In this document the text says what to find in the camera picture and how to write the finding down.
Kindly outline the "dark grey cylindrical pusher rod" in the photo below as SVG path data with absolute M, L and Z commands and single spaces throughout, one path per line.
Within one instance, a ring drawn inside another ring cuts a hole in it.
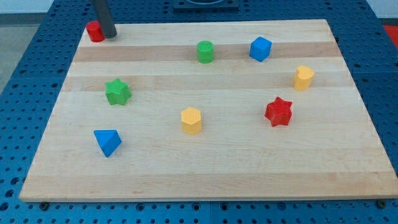
M 118 34 L 107 0 L 91 0 L 95 14 L 106 39 L 115 38 Z

